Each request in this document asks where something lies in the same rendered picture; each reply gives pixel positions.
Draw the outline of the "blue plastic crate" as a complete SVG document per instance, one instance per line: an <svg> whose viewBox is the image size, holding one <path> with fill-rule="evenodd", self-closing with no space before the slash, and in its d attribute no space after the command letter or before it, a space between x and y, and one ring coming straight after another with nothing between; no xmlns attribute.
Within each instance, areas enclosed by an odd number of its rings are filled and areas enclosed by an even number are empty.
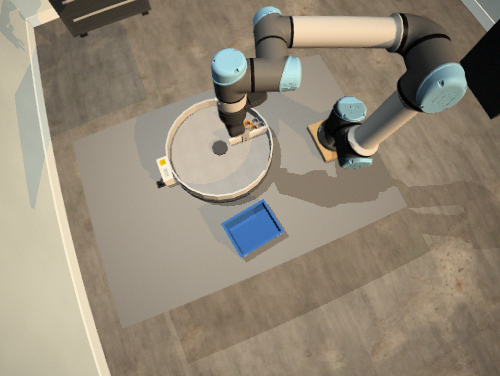
<svg viewBox="0 0 500 376"><path fill-rule="evenodd" d="M264 199L221 225L241 258L284 232Z"/></svg>

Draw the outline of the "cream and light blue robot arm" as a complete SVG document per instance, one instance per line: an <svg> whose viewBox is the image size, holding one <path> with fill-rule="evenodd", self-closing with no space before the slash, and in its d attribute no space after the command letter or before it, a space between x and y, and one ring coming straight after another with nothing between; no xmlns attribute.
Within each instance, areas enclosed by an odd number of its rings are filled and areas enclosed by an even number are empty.
<svg viewBox="0 0 500 376"><path fill-rule="evenodd" d="M371 165L378 144L417 112L448 109L467 89L449 34L418 15L283 16L278 8L266 6L254 15L253 34L256 58L245 58L233 48L212 58L215 95L223 103L238 103L246 93L298 89L301 63L288 55L288 48L382 48L403 57L407 71L397 81L397 90L365 121L364 103L346 96L320 124L319 143L337 152L339 166L345 169Z"/></svg>

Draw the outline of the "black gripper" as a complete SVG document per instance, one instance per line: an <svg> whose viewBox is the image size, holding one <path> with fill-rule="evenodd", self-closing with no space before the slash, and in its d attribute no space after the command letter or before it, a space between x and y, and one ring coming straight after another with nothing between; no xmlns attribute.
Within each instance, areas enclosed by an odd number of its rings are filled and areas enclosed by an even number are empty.
<svg viewBox="0 0 500 376"><path fill-rule="evenodd" d="M245 97L240 102L235 104L226 104L221 102L217 97L214 98L214 101L218 104L217 108L219 118L224 124L226 124L225 126L230 137L238 138L242 136L242 142L249 141L250 131L249 129L245 130L244 126L246 110L261 105L265 100L267 100L267 95L267 92L246 93Z"/></svg>

